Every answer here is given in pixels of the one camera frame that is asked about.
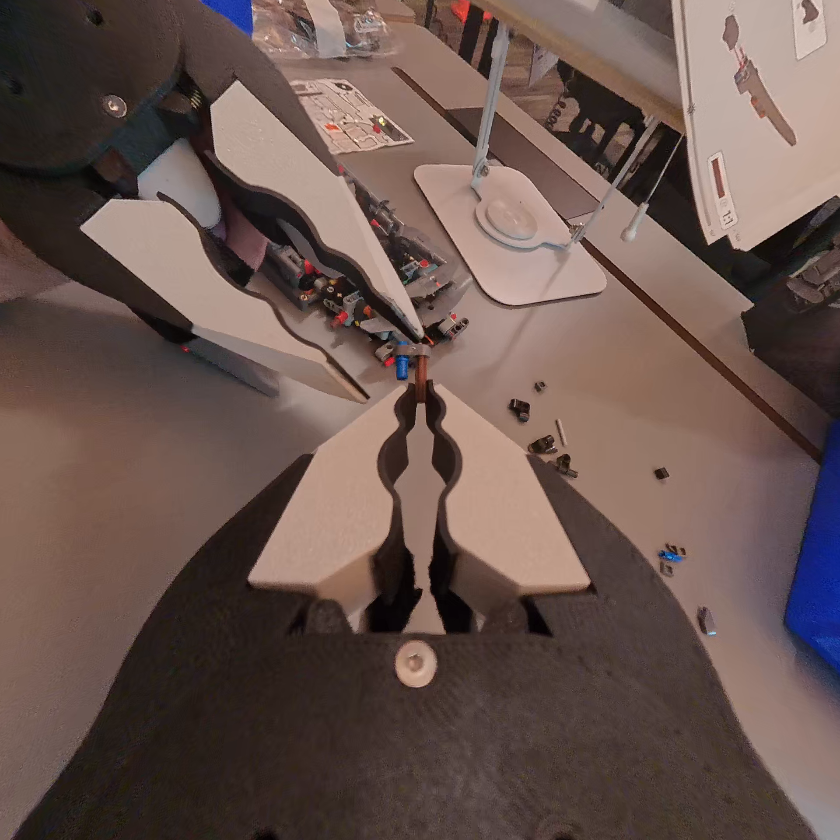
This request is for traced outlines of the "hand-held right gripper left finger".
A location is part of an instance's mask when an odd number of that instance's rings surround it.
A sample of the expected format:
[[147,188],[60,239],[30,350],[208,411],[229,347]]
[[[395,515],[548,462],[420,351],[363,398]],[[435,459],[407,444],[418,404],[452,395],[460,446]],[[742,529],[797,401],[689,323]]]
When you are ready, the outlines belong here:
[[418,590],[396,482],[416,409],[414,386],[399,386],[314,451],[248,575],[253,588],[410,616]]

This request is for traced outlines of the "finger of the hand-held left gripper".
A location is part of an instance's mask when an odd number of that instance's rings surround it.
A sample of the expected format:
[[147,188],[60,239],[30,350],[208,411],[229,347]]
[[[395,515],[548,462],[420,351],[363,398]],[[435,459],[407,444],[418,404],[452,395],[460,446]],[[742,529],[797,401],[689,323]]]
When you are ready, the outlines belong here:
[[299,340],[270,301],[236,288],[216,268],[203,231],[178,206],[112,199],[82,231],[186,316],[197,336],[321,392],[369,400],[331,356]]
[[335,162],[315,154],[235,80],[210,107],[208,161],[234,204],[268,238],[277,230],[328,273],[346,277],[412,341],[424,326]]

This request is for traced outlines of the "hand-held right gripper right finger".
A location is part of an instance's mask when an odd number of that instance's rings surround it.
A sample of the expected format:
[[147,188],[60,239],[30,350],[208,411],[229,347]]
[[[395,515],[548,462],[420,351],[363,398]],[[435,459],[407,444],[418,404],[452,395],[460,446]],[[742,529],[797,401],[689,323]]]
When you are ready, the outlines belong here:
[[586,591],[590,576],[525,452],[442,385],[427,384],[425,406],[444,482],[429,565],[438,613]]

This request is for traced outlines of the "grey lego car model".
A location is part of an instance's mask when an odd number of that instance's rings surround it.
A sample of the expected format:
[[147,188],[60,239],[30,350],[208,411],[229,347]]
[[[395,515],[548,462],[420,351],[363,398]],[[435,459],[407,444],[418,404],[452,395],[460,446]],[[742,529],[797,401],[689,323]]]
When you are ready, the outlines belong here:
[[[424,343],[434,348],[455,341],[469,326],[469,319],[458,315],[456,306],[472,284],[472,276],[421,230],[404,224],[387,200],[342,166],[339,170],[423,324]],[[354,328],[364,333],[381,365],[395,365],[400,341],[396,328],[375,313],[347,277],[328,278],[290,243],[269,243],[261,272],[299,310],[324,310],[332,329]]]

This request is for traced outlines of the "lego sticker sheet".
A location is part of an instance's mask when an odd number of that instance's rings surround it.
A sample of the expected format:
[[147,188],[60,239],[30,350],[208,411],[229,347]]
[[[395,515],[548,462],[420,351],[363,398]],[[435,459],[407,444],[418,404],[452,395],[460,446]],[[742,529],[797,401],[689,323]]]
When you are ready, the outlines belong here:
[[331,154],[377,151],[415,142],[348,80],[298,79],[292,80],[290,87]]

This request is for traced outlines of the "black toy set box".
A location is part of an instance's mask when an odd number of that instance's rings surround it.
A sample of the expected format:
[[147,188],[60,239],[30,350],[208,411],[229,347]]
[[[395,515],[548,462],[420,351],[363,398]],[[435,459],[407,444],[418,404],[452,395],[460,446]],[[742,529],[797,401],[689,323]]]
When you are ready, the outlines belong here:
[[839,417],[839,252],[783,279],[742,315],[755,356]]

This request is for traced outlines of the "lego instruction booklet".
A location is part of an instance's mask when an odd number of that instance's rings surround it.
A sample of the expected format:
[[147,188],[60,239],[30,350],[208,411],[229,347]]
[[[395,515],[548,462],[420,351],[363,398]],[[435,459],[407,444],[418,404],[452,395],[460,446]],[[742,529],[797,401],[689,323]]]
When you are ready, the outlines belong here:
[[839,194],[839,2],[671,9],[700,228],[748,250]]

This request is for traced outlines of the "person's left hand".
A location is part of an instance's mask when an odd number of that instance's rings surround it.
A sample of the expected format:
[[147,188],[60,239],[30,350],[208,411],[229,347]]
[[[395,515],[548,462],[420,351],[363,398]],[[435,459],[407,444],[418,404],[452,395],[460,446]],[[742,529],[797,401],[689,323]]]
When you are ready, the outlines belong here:
[[268,238],[261,234],[236,208],[227,213],[225,229],[227,247],[249,268],[259,269],[266,257]]

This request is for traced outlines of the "clear plastic parts bags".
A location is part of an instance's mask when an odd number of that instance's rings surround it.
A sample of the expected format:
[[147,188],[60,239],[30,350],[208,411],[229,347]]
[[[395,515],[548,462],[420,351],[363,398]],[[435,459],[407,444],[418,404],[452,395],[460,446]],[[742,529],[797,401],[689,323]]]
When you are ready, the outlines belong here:
[[368,59],[398,50],[376,2],[253,1],[251,11],[252,39],[274,61]]

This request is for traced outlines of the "white book stand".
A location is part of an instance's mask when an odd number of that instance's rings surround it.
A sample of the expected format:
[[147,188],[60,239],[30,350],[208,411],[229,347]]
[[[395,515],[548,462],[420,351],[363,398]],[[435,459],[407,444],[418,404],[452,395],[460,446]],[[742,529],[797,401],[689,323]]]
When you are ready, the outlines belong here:
[[[475,131],[471,164],[422,164],[414,180],[452,239],[478,286],[494,301],[521,308],[585,298],[606,288],[606,273],[585,250],[584,237],[616,194],[637,157],[678,104],[674,26],[665,34],[643,18],[644,6],[670,2],[488,2],[499,19],[486,51],[490,57],[485,101]],[[593,209],[558,212],[544,195],[556,175],[551,159],[534,178],[516,163],[535,163],[542,149],[510,126],[494,124],[501,97],[511,31],[521,30],[537,46],[556,53],[593,82],[646,114],[643,131],[621,158],[602,200]]]

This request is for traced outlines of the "blue plastic bin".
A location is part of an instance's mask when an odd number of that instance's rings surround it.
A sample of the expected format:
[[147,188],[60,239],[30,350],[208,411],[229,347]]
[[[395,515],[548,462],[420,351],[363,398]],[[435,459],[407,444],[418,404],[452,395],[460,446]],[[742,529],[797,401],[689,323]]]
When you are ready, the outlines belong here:
[[784,625],[839,671],[839,422],[830,426]]

